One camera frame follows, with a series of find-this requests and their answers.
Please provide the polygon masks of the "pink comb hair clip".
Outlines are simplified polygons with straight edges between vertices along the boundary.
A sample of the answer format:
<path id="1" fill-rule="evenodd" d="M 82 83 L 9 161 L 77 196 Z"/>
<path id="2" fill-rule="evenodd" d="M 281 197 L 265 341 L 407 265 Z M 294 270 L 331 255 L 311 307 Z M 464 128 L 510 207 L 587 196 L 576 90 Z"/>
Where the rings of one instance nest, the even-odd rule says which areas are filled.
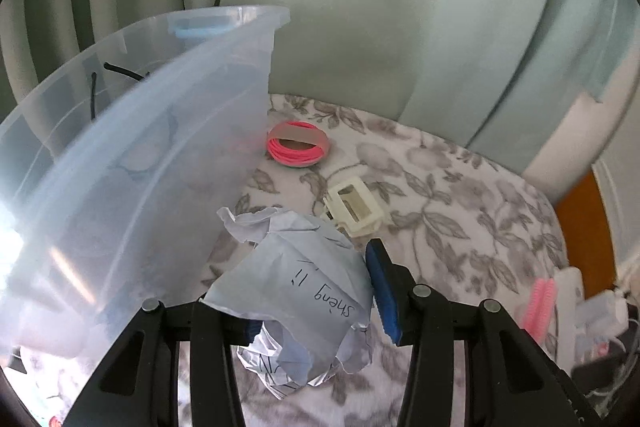
<path id="1" fill-rule="evenodd" d="M 553 279 L 538 279 L 529 295 L 521 328 L 541 345 L 548 334 L 554 313 L 556 284 Z"/>

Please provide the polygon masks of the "white charger block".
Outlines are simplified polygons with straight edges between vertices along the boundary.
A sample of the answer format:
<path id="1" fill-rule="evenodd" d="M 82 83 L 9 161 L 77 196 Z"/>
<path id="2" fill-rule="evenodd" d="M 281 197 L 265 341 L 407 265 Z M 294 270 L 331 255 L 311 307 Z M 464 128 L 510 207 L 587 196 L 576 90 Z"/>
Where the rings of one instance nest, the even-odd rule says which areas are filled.
<path id="1" fill-rule="evenodd" d="M 623 294 L 602 291 L 578 303 L 575 310 L 576 346 L 616 338 L 628 329 L 628 307 Z"/>

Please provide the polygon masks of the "black beaded headband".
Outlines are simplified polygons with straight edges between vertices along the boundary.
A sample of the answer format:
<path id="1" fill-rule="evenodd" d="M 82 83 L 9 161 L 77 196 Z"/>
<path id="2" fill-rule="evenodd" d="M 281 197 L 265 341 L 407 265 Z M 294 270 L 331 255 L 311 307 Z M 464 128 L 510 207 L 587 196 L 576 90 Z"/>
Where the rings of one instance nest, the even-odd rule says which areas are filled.
<path id="1" fill-rule="evenodd" d="M 131 69 L 104 62 L 101 74 L 90 74 L 90 119 L 96 120 L 108 106 L 126 94 L 138 82 L 149 77 L 150 73 L 139 74 Z"/>

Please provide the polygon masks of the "clear plastic storage bin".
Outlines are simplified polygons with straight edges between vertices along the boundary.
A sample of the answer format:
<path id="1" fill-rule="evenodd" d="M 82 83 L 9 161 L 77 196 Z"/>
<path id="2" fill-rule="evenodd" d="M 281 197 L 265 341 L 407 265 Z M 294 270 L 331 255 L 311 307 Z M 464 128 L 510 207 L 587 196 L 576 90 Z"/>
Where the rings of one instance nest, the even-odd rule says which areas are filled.
<path id="1" fill-rule="evenodd" d="M 194 297 L 265 154 L 280 6 L 139 20 L 52 72 L 1 125 L 1 354 L 96 363 L 142 301 Z M 90 74 L 150 73 L 90 119 Z"/>

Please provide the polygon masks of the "white paper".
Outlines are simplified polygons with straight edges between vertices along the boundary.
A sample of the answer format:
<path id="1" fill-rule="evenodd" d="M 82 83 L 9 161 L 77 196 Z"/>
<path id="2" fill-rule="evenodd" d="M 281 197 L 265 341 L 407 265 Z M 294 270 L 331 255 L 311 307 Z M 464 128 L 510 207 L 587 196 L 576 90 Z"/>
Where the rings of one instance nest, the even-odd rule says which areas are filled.
<path id="1" fill-rule="evenodd" d="M 202 299 L 262 324 L 236 349 L 244 369 L 282 400 L 371 363 L 372 283 L 363 255 L 343 233 L 278 207 L 242 215 L 222 207 L 218 216 L 236 241 L 254 246 Z"/>

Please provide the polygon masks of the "orange wooden headboard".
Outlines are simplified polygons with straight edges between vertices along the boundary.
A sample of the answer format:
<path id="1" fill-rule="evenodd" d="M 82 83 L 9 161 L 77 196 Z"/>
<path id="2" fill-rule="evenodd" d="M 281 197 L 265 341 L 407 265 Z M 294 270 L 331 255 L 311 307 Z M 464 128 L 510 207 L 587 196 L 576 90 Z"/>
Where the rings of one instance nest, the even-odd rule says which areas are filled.
<path id="1" fill-rule="evenodd" d="M 608 218 L 593 172 L 589 170 L 555 205 L 568 262 L 582 272 L 585 297 L 612 289 L 616 281 Z"/>

